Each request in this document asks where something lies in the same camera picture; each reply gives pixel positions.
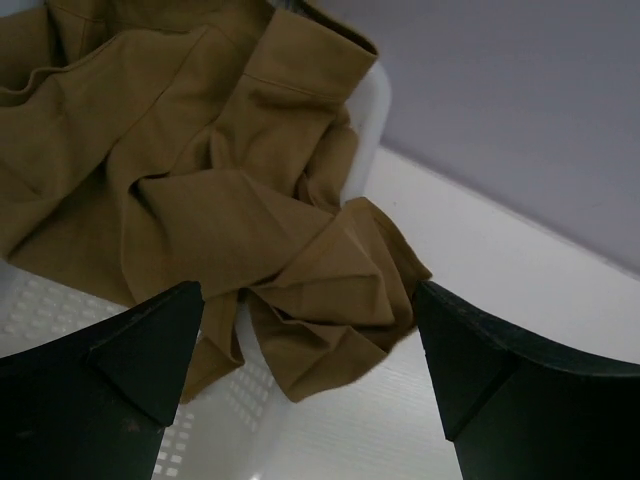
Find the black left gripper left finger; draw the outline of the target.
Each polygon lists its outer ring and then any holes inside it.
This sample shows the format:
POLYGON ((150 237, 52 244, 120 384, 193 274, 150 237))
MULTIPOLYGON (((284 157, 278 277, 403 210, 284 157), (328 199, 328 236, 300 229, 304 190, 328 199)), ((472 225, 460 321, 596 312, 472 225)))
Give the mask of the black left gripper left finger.
POLYGON ((183 282, 2 358, 2 478, 151 478, 203 308, 199 283, 183 282))

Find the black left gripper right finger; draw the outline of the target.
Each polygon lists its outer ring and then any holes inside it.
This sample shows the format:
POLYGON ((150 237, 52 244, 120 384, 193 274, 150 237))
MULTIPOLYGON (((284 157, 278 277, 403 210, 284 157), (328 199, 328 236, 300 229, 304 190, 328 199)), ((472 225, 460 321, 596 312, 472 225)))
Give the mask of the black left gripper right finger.
POLYGON ((542 337, 432 281, 413 304, 463 478, 638 478, 638 365, 542 337))

